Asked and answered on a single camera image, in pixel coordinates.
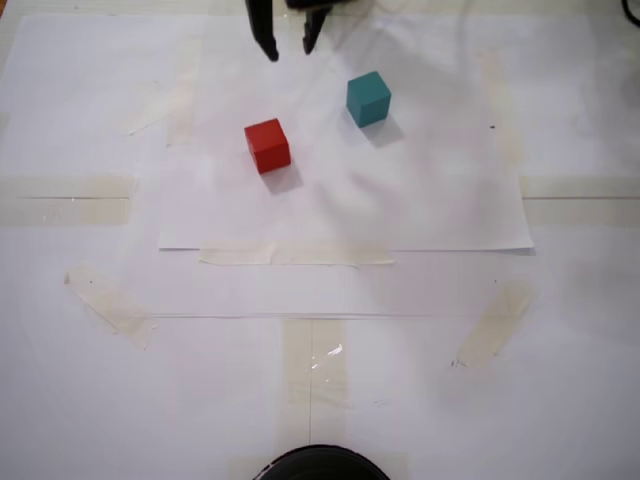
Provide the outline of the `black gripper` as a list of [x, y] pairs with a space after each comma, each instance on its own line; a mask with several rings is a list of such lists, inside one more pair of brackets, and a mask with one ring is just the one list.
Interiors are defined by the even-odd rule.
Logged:
[[[305, 12], [303, 49], [310, 54], [318, 40], [326, 17], [336, 4], [350, 0], [285, 0], [289, 9], [308, 9]], [[254, 40], [271, 62], [277, 62], [279, 53], [273, 30], [273, 1], [246, 0], [249, 24]]]

